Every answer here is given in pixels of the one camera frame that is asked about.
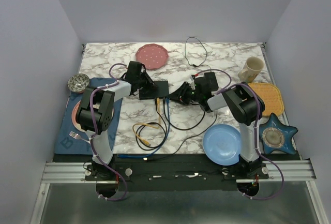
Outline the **black power adapter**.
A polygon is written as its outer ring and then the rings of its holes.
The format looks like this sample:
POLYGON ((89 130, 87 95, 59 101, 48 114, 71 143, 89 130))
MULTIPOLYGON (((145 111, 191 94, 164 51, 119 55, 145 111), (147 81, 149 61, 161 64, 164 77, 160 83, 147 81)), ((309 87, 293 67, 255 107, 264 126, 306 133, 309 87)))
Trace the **black power adapter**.
POLYGON ((206 72, 204 74, 205 78, 207 79, 209 85, 210 85, 210 90, 212 92, 217 91, 219 86, 218 86, 218 82, 215 76, 214 72, 206 72))

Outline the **black network switch box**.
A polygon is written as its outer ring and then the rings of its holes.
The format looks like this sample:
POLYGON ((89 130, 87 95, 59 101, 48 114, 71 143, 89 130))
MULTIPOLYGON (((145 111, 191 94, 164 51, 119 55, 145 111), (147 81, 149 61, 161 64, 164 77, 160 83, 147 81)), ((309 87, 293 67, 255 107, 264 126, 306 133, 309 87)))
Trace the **black network switch box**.
POLYGON ((169 95, 168 81, 155 81, 154 85, 143 87, 139 90, 140 100, 149 100, 156 98, 166 98, 169 95))

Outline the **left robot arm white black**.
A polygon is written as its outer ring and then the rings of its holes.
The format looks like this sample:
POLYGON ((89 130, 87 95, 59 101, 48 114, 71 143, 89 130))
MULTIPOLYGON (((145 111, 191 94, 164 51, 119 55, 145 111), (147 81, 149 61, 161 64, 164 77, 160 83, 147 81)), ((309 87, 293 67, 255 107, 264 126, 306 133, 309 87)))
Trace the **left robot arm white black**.
POLYGON ((146 89, 155 90, 157 85, 146 72, 146 66, 140 62, 130 61, 127 72, 111 84, 88 86, 83 93, 76 113, 76 122, 89 136, 93 151, 93 161, 100 164, 97 174, 103 180, 114 176, 115 168, 109 164, 113 157, 109 145, 108 127, 113 115, 116 101, 146 89))

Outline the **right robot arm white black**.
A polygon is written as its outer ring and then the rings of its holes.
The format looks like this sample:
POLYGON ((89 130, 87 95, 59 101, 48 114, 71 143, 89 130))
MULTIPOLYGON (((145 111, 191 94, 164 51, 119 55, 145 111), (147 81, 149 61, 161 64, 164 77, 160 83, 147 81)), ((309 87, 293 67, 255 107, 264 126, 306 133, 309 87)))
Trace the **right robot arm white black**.
POLYGON ((239 129, 227 124, 212 125, 204 134, 202 146, 205 155, 214 163, 224 166, 228 173, 243 178, 252 177, 262 167, 259 159, 257 132, 265 110, 263 100, 242 82, 219 93, 213 72, 202 77, 193 76, 184 82, 169 99, 182 105, 198 104, 206 112, 229 108, 239 129))

